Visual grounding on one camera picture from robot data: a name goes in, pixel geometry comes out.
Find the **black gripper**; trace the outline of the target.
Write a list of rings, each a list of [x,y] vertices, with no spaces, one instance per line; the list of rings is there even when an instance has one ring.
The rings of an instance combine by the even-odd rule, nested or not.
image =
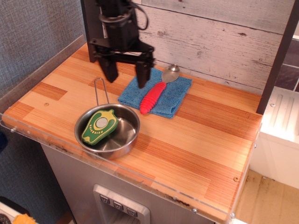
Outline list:
[[[154,66],[154,47],[139,39],[141,28],[136,16],[100,16],[100,21],[107,38],[93,38],[89,43],[107,81],[113,83],[118,77],[116,62],[135,64],[138,87],[144,88]]]

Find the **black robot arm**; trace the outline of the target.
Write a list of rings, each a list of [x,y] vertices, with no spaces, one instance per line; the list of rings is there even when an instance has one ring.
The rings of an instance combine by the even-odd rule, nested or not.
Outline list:
[[[149,21],[146,20],[144,28],[139,27],[135,10],[144,10],[130,0],[98,0],[96,3],[107,38],[92,39],[90,44],[95,47],[93,55],[106,79],[113,83],[118,77],[117,62],[134,64],[138,86],[144,88],[154,67],[154,47],[139,39],[139,31],[146,30]]]

